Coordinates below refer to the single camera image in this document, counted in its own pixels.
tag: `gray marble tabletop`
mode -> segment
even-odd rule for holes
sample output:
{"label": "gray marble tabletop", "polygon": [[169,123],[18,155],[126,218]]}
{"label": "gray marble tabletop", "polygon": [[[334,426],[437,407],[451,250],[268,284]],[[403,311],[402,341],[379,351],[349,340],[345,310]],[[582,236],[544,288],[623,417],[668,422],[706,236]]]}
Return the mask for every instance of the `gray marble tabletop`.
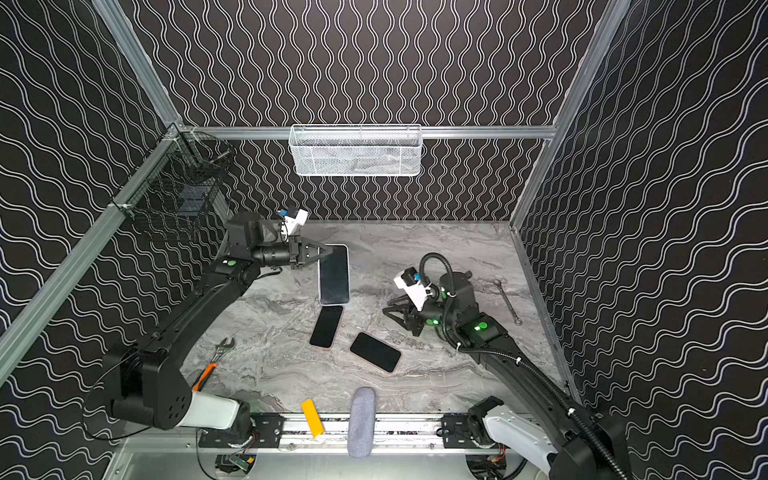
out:
{"label": "gray marble tabletop", "polygon": [[[206,391],[248,400],[253,411],[300,412],[300,403],[312,398],[318,411],[348,412],[355,390],[369,386],[377,392],[379,412],[465,412],[494,395],[523,413],[513,392],[468,355],[451,350],[432,327],[414,337],[382,315],[387,300],[402,294],[394,276],[408,266],[418,268],[421,257],[435,251],[454,271],[472,271],[480,310],[501,322],[531,360],[561,382],[505,224],[310,222],[302,235],[349,248],[352,297],[333,347],[309,344],[320,311],[317,266],[284,270],[254,282],[214,321],[187,357],[185,376],[192,380],[214,345],[234,336],[236,347],[219,362]],[[438,261],[426,269],[433,277],[443,273]],[[515,325],[494,280],[502,281],[522,325]],[[393,373],[349,351],[359,332],[402,352]]]}

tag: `black smartphone screen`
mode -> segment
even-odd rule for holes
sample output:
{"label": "black smartphone screen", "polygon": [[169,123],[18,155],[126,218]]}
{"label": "black smartphone screen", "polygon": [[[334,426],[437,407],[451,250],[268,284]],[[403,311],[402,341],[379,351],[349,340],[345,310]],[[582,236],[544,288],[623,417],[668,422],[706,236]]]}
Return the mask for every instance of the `black smartphone screen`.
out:
{"label": "black smartphone screen", "polygon": [[349,253],[346,245],[332,245],[333,252],[318,262],[320,305],[349,303]]}
{"label": "black smartphone screen", "polygon": [[339,327],[339,319],[342,306],[324,306],[317,317],[315,329],[310,337],[310,345],[329,349],[333,344],[333,337],[336,336],[336,329]]}
{"label": "black smartphone screen", "polygon": [[401,355],[399,350],[363,332],[352,342],[349,351],[388,373],[395,371]]}

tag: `yellow block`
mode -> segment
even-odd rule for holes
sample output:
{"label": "yellow block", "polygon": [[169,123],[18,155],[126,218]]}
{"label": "yellow block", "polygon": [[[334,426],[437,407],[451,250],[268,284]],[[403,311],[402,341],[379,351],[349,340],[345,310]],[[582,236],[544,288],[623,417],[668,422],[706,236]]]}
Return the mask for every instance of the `yellow block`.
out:
{"label": "yellow block", "polygon": [[322,435],[326,430],[323,428],[323,424],[320,423],[320,417],[317,415],[315,409],[315,402],[312,399],[307,399],[302,402],[301,409],[304,411],[306,422],[310,425],[312,430],[312,437],[317,438],[318,435]]}

